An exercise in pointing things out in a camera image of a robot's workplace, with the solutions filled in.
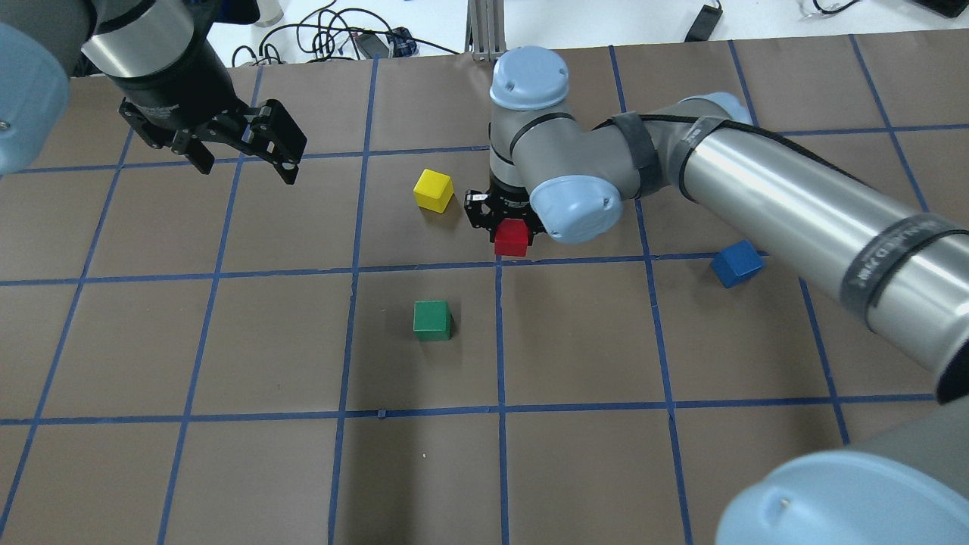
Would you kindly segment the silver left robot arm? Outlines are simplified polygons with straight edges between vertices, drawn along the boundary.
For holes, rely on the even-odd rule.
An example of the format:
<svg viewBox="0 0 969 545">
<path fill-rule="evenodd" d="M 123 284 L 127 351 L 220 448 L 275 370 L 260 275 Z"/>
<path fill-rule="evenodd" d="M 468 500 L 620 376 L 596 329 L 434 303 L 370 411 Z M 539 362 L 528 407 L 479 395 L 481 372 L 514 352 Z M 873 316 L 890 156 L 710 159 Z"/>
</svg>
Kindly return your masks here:
<svg viewBox="0 0 969 545">
<path fill-rule="evenodd" d="M 307 142 L 276 99 L 238 97 L 207 40 L 215 23 L 262 20 L 257 1 L 4 1 L 1 170 L 39 157 L 66 110 L 70 76 L 89 61 L 123 93 L 119 114 L 155 149 L 207 175 L 208 142 L 270 163 L 293 184 Z"/>
</svg>

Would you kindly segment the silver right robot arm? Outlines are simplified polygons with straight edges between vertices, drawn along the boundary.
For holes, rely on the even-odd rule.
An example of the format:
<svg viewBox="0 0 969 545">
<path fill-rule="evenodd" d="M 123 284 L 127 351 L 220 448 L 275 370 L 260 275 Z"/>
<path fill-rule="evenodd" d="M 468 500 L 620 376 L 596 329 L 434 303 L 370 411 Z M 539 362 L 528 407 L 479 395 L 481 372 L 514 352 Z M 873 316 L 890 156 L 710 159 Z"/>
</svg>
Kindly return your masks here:
<svg viewBox="0 0 969 545">
<path fill-rule="evenodd" d="M 718 544 L 967 542 L 967 230 L 918 213 L 781 135 L 751 124 L 727 92 L 591 131 L 572 116 L 564 59 L 507 51 L 489 96 L 487 191 L 471 224 L 583 244 L 623 200 L 667 186 L 816 284 L 934 377 L 939 408 L 867 441 L 800 456 L 738 494 Z"/>
</svg>

